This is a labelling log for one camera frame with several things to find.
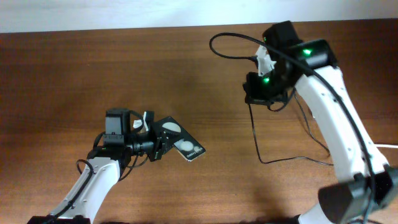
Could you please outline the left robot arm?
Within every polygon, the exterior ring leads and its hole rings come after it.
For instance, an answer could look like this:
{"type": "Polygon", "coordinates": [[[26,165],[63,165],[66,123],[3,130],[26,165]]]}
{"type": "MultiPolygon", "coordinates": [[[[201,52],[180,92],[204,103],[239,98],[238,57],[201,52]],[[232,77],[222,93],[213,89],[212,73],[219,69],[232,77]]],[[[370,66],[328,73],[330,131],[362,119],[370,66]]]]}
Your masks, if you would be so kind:
{"type": "Polygon", "coordinates": [[[92,223],[113,186],[139,167],[139,157],[158,161],[186,140],[187,132],[171,116],[155,121],[152,111],[107,110],[105,130],[86,159],[76,162],[85,166],[75,185],[48,215],[33,216],[29,223],[92,223]]]}

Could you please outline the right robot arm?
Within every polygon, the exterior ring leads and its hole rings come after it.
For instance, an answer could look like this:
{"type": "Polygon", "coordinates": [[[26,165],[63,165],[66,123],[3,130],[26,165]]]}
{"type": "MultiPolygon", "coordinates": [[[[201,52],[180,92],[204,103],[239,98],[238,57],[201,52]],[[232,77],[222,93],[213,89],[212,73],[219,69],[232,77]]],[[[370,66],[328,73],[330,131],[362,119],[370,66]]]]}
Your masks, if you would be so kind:
{"type": "Polygon", "coordinates": [[[327,41],[302,41],[290,21],[262,35],[256,72],[243,85],[248,105],[286,105],[294,93],[308,105],[326,141],[338,183],[318,191],[318,202],[286,223],[365,223],[397,197],[397,169],[373,143],[346,91],[327,41]]]}

